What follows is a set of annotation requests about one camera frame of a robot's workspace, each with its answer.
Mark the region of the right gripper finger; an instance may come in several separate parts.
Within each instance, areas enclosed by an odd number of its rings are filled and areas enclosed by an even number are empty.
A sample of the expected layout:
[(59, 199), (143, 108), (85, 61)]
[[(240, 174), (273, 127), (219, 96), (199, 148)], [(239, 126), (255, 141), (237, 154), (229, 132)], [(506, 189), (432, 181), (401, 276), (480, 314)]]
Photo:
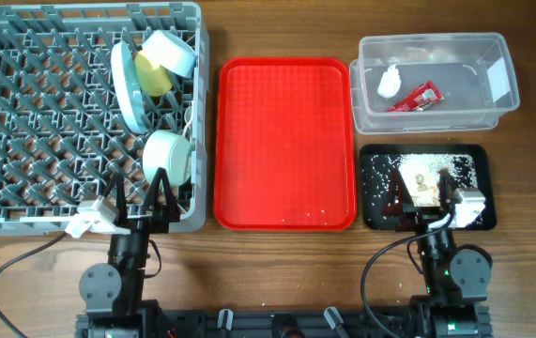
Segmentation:
[(457, 184), (446, 169), (439, 172), (438, 188), (440, 210), (449, 211), (456, 204), (453, 193), (457, 189)]
[(400, 217), (410, 207), (413, 207), (413, 200), (406, 184), (400, 172), (397, 169), (393, 169), (391, 171), (389, 189), (382, 208), (382, 215), (386, 217)]

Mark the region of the yellow plastic cup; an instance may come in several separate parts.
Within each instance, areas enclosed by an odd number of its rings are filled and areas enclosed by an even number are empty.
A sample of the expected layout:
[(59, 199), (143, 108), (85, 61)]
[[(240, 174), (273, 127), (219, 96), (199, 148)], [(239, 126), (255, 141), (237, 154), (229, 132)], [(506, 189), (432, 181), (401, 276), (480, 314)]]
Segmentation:
[(152, 61), (144, 50), (134, 57), (134, 66), (139, 85), (149, 96), (160, 97), (173, 88), (167, 69)]

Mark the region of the white plastic spoon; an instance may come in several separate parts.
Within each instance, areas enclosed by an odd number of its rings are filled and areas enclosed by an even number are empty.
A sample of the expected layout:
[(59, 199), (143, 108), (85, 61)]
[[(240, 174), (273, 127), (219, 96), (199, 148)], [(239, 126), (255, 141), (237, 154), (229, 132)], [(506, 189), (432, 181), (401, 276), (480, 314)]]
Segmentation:
[(189, 131), (190, 127), (191, 127), (192, 115), (193, 115), (193, 107), (189, 106), (184, 112), (185, 125), (184, 125), (183, 130), (182, 130), (182, 135), (184, 137), (187, 136), (188, 131)]

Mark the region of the small green saucer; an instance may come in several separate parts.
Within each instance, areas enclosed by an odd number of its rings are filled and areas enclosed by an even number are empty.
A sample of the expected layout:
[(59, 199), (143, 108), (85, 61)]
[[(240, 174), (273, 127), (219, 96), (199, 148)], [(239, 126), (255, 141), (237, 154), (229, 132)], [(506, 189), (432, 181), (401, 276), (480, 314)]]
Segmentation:
[(196, 58), (193, 48), (168, 31), (155, 31), (143, 43), (148, 58), (184, 78), (191, 78)]

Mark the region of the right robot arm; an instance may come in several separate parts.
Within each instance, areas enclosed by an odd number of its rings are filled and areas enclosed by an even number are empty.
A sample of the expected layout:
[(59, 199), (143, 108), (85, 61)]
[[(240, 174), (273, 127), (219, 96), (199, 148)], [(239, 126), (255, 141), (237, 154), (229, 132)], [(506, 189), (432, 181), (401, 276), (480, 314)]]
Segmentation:
[(485, 196), (477, 188), (462, 188), (448, 171), (439, 172), (439, 205), (414, 204), (399, 171), (391, 174), (384, 216), (397, 217), (398, 231), (413, 231), (427, 294), (410, 300), (411, 322), (404, 332), (413, 337), (491, 337), (487, 300), (493, 260), (483, 248), (458, 246), (452, 231), (475, 221)]

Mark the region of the light blue plate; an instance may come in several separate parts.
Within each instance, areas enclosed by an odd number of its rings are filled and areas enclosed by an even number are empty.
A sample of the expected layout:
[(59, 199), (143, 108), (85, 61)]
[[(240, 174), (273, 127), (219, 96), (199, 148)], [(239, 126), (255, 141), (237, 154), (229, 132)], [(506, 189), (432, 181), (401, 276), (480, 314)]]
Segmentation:
[(137, 78), (130, 48), (126, 42), (120, 41), (112, 48), (110, 66), (115, 96), (128, 129), (137, 134), (146, 133), (145, 103), (142, 89)]

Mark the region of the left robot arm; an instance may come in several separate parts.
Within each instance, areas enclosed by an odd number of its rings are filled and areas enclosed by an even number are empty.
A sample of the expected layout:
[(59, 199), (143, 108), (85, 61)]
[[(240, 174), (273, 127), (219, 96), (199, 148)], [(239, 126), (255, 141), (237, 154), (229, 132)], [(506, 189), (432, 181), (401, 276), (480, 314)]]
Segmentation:
[(89, 267), (79, 282), (85, 313), (76, 317), (75, 335), (93, 337), (176, 337), (176, 327), (156, 300), (143, 300), (144, 281), (153, 278), (145, 270), (148, 248), (157, 244), (150, 236), (166, 234), (180, 221), (175, 195), (166, 171), (160, 168), (141, 206), (143, 214), (128, 217), (124, 177), (115, 174), (101, 196), (116, 190), (117, 218), (114, 225), (127, 234), (110, 237), (108, 261)]

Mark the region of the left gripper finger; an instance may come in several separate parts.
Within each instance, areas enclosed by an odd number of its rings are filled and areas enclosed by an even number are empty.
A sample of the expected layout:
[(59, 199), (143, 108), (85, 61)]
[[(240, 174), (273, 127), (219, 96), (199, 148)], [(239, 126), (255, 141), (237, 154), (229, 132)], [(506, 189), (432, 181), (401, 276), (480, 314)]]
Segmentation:
[(121, 174), (114, 174), (113, 181), (116, 188), (116, 206), (119, 211), (118, 218), (126, 219), (128, 217), (128, 213), (125, 197), (124, 177)]
[(160, 167), (156, 171), (142, 204), (142, 211), (150, 211), (153, 217), (179, 216), (178, 202), (164, 168)]

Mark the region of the white napkin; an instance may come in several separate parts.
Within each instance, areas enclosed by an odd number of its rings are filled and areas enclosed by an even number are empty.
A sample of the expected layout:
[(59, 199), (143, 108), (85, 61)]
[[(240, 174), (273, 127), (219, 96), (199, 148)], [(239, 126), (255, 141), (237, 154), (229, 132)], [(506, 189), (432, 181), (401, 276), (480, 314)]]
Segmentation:
[(397, 69), (396, 65), (390, 65), (382, 74), (377, 87), (377, 94), (384, 99), (391, 99), (398, 93), (400, 87), (401, 78), (399, 69)]

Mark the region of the green bowl with food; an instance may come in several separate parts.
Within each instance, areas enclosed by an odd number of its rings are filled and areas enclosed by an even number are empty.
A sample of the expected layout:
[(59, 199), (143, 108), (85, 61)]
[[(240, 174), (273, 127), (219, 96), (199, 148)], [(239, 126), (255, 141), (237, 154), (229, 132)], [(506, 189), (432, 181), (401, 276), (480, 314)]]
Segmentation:
[(154, 131), (143, 151), (143, 172), (151, 183), (159, 168), (163, 168), (172, 188), (182, 186), (191, 177), (191, 143), (171, 131)]

